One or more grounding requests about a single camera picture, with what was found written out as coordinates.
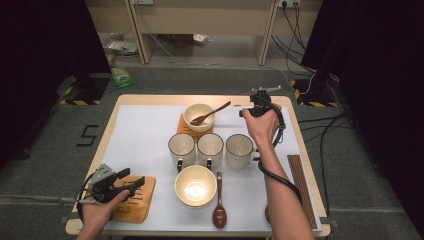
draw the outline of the wooden spoon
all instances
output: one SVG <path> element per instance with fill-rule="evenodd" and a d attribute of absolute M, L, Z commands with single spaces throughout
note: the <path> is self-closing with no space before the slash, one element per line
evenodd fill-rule
<path fill-rule="evenodd" d="M 228 101 L 226 104 L 224 104 L 221 107 L 215 109 L 214 111 L 212 111 L 212 112 L 210 112 L 210 113 L 208 113 L 206 115 L 203 115 L 203 116 L 200 116 L 200 117 L 197 117 L 197 118 L 191 120 L 190 124 L 193 125 L 193 126 L 199 126 L 200 124 L 202 124 L 203 121 L 205 121 L 205 119 L 207 117 L 209 117 L 209 115 L 211 115 L 213 113 L 216 113 L 218 111 L 221 111 L 222 109 L 228 107 L 230 104 L 231 104 L 231 101 Z"/>
<path fill-rule="evenodd" d="M 216 205 L 215 210 L 213 211 L 213 223 L 216 228 L 223 228 L 227 224 L 227 212 L 225 212 L 224 207 L 222 206 L 221 191 L 222 191 L 222 173 L 218 172 L 216 179 L 218 180 L 218 204 Z"/>

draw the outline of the green plastic bag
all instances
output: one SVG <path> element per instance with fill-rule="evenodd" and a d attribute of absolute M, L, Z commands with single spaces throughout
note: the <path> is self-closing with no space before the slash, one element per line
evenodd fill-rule
<path fill-rule="evenodd" d="M 112 78 L 117 88 L 134 83 L 134 79 L 132 79 L 126 67 L 112 68 Z"/>

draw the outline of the mug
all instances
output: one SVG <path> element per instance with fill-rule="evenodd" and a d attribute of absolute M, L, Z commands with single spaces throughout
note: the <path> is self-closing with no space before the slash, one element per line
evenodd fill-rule
<path fill-rule="evenodd" d="M 245 168 L 252 160 L 252 152 L 257 149 L 253 147 L 253 141 L 243 134 L 234 134 L 225 143 L 225 162 L 234 170 Z"/>
<path fill-rule="evenodd" d="M 168 148 L 178 172 L 196 163 L 196 144 L 189 134 L 175 134 L 169 139 Z"/>
<path fill-rule="evenodd" d="M 222 163 L 224 141 L 215 133 L 202 135 L 197 141 L 199 164 L 209 170 L 216 169 Z"/>

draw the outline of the floor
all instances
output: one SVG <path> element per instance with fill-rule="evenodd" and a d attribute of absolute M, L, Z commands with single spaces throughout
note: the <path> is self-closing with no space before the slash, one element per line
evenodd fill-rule
<path fill-rule="evenodd" d="M 282 38 L 281 40 L 289 45 L 291 39 Z M 172 43 L 164 40 L 158 41 L 163 48 L 156 47 L 149 64 L 141 64 L 137 56 L 117 56 L 115 66 L 132 67 L 140 71 L 155 68 L 177 68 L 181 71 L 188 68 L 278 70 L 281 83 L 287 83 L 284 86 L 287 89 L 290 88 L 290 79 L 311 76 L 302 67 L 287 61 L 286 55 L 273 42 L 270 43 L 265 66 L 258 66 L 252 37 L 208 36 L 205 45 L 195 45 L 185 49 L 176 49 Z M 292 50 L 301 52 L 302 48 L 294 45 Z M 53 154 L 51 148 L 56 148 L 56 152 L 66 152 L 66 156 L 73 162 L 71 161 L 65 167 L 74 174 L 72 177 L 83 179 L 86 172 L 76 172 L 73 166 L 87 166 L 87 161 L 82 159 L 92 158 L 95 149 L 83 149 L 76 152 L 68 151 L 64 146 L 55 145 L 52 141 L 54 138 L 66 139 L 65 133 L 59 131 L 60 128 L 58 130 L 55 126 L 60 126 L 61 122 L 72 121 L 73 118 L 84 124 L 90 124 L 90 121 L 95 118 L 94 115 L 107 115 L 111 111 L 113 103 L 109 104 L 110 106 L 105 109 L 85 108 L 80 110 L 79 114 L 86 116 L 85 118 L 65 114 L 63 118 L 59 115 L 49 120 L 35 144 L 35 147 L 38 148 L 35 149 L 34 158 L 37 157 L 36 154 L 43 154 L 50 158 L 60 157 Z M 61 111 L 63 114 L 71 110 L 69 107 L 62 107 Z M 295 111 L 298 119 L 312 119 L 334 116 L 334 113 L 340 112 L 340 109 L 295 106 Z M 105 125 L 108 120 L 107 116 L 102 119 L 101 124 Z M 322 132 L 322 125 L 319 128 L 319 124 L 320 122 L 306 122 L 301 125 L 301 128 L 320 193 L 323 200 L 328 200 L 324 201 L 324 204 L 329 207 L 332 220 L 332 233 L 329 239 L 420 239 L 390 185 L 374 169 L 368 152 L 362 145 L 360 137 L 351 129 L 353 126 L 349 120 L 339 122 L 339 127 L 334 128 L 334 131 L 326 136 L 324 161 L 319 159 L 320 144 L 317 136 Z M 64 176 L 55 175 L 55 171 L 51 170 L 53 174 L 50 176 L 50 180 L 43 182 L 47 193 L 37 196 L 37 193 L 31 189 L 34 186 L 30 186 L 30 184 L 23 186 L 20 183 L 20 179 L 25 178 L 26 174 L 34 175 L 35 178 L 45 177 L 42 172 L 33 171 L 40 166 L 31 164 L 34 163 L 14 161 L 0 172 L 0 190 L 3 192 L 0 195 L 0 240 L 39 239 L 37 236 L 43 236 L 43 239 L 73 239 L 74 237 L 66 235 L 64 231 L 67 215 L 73 206 L 72 199 L 61 197 L 64 194 L 56 197 L 58 196 L 57 192 L 48 193 L 49 186 L 53 185 L 52 188 L 55 189 L 61 188 L 60 184 L 64 183 L 60 180 Z M 49 165 L 43 167 L 46 171 L 51 168 Z M 15 188 L 23 189 L 20 190 L 20 195 L 16 195 Z M 38 218 L 43 218 L 44 222 L 40 223 L 34 220 Z M 22 221 L 25 223 L 29 221 L 28 225 L 18 224 Z M 105 236 L 102 239 L 118 240 L 122 237 Z"/>

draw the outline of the bowl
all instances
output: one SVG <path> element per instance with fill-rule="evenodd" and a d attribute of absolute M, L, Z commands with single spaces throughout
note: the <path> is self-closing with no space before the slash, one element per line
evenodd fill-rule
<path fill-rule="evenodd" d="M 190 122 L 199 116 L 203 116 L 212 112 L 213 110 L 214 109 L 207 104 L 203 104 L 203 103 L 193 104 L 184 111 L 184 114 L 183 114 L 184 121 L 186 122 L 188 128 L 190 128 L 192 131 L 206 132 L 213 126 L 213 123 L 215 121 L 215 113 L 209 115 L 205 119 L 205 121 L 201 123 L 199 126 L 191 125 Z"/>
<path fill-rule="evenodd" d="M 205 206 L 215 196 L 216 189 L 215 175 L 200 165 L 184 168 L 175 179 L 175 192 L 189 207 Z"/>

